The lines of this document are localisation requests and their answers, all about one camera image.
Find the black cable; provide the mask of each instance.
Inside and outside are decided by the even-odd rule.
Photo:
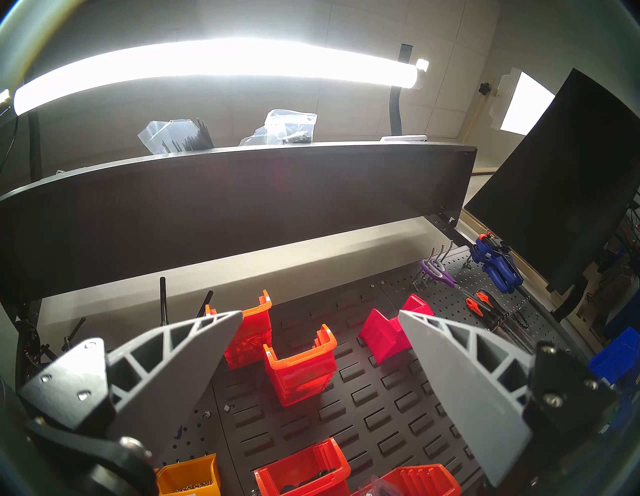
[[[9,152],[13,147],[13,142],[15,141],[15,137],[17,134],[18,134],[18,116],[15,116],[15,127],[13,128],[13,138],[11,138],[11,143],[9,143],[9,148],[7,148],[6,153],[4,154],[2,164],[0,164],[0,174],[2,174],[2,170],[4,169],[4,163],[6,162],[6,159],[9,156]]]

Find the stacked bins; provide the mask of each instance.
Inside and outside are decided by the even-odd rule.
[[[243,310],[243,322],[225,350],[225,358],[230,369],[262,360],[262,345],[266,343],[271,346],[271,298],[266,289],[262,293],[257,307]]]
[[[271,346],[264,349],[264,368],[282,406],[320,393],[329,384],[337,366],[333,349],[337,341],[326,325],[317,332],[314,347],[278,360]]]
[[[460,496],[460,485],[442,465],[395,468],[383,480],[396,486],[403,496]],[[371,489],[371,484],[360,493]]]
[[[329,438],[259,468],[254,475],[262,496],[349,496],[350,473],[338,444]]]
[[[402,309],[419,314],[433,315],[429,305],[413,293],[406,300]],[[367,321],[362,326],[359,337],[363,338],[367,343],[379,364],[390,356],[411,348],[411,343],[406,338],[400,322],[398,322],[398,317],[387,320],[375,308],[371,310]]]

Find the computer screen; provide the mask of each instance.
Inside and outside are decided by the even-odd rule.
[[[640,118],[573,69],[538,123],[466,205],[564,293],[640,185]]]

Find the blue storage bin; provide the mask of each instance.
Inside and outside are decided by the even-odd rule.
[[[640,335],[628,327],[591,359],[589,370],[613,384],[634,366],[639,354]]]

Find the plastic bag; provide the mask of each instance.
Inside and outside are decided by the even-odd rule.
[[[404,496],[395,484],[376,476],[371,476],[371,487],[358,490],[359,496]]]
[[[274,109],[267,114],[264,126],[243,139],[240,146],[312,143],[316,120],[317,114]]]
[[[176,119],[169,122],[153,120],[138,137],[154,155],[184,151],[187,136],[197,136],[198,126],[191,119]]]

